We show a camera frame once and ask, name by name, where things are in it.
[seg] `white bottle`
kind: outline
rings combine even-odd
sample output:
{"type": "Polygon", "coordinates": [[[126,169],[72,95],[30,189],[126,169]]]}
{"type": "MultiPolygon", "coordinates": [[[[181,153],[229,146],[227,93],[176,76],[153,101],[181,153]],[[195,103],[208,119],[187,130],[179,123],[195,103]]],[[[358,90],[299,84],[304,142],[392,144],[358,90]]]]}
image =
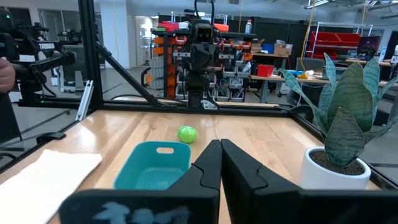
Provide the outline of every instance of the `white bottle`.
{"type": "Polygon", "coordinates": [[[246,27],[244,29],[245,34],[250,34],[251,33],[251,19],[248,19],[248,23],[246,24],[246,27]]]}

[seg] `person's hand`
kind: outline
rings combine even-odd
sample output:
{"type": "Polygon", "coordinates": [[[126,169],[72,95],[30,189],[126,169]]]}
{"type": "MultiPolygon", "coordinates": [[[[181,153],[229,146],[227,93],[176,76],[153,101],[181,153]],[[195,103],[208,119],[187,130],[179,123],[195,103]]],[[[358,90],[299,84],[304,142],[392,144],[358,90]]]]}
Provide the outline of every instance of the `person's hand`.
{"type": "Polygon", "coordinates": [[[0,93],[7,93],[15,84],[15,71],[11,64],[0,58],[0,93]]]}

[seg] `soil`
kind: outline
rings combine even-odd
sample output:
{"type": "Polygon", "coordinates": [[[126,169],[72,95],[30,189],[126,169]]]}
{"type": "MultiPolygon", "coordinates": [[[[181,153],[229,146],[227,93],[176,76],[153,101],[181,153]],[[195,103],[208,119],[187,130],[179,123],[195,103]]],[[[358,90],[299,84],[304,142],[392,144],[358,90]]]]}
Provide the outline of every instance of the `soil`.
{"type": "Polygon", "coordinates": [[[322,166],[330,171],[345,174],[345,175],[361,175],[365,172],[362,166],[357,162],[353,162],[351,165],[346,167],[338,167],[329,162],[328,154],[323,151],[315,151],[310,153],[310,158],[316,164],[322,166]]]}

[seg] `potted plant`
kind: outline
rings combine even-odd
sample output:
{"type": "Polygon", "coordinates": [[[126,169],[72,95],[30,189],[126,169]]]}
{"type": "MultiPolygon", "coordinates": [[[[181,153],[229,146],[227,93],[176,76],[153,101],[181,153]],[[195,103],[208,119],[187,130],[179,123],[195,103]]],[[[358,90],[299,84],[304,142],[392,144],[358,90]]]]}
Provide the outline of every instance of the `potted plant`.
{"type": "Polygon", "coordinates": [[[281,70],[286,84],[311,107],[325,147],[305,151],[300,185],[305,189],[365,189],[370,168],[358,156],[365,145],[385,134],[397,121],[374,128],[377,103],[398,81],[394,78],[378,92],[380,68],[373,58],[363,68],[352,64],[336,82],[336,68],[325,54],[330,83],[323,87],[318,107],[306,97],[296,78],[281,70]]]}

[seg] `ceiling light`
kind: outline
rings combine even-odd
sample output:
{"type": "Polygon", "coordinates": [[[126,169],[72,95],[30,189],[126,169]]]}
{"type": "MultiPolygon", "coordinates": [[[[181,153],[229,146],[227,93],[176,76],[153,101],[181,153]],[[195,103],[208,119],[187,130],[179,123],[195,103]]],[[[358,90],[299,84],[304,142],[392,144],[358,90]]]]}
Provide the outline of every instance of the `ceiling light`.
{"type": "Polygon", "coordinates": [[[317,1],[315,4],[309,5],[309,6],[305,6],[304,9],[312,9],[313,7],[318,7],[321,6],[323,4],[329,3],[329,2],[334,2],[335,0],[321,0],[321,1],[317,1]]]}

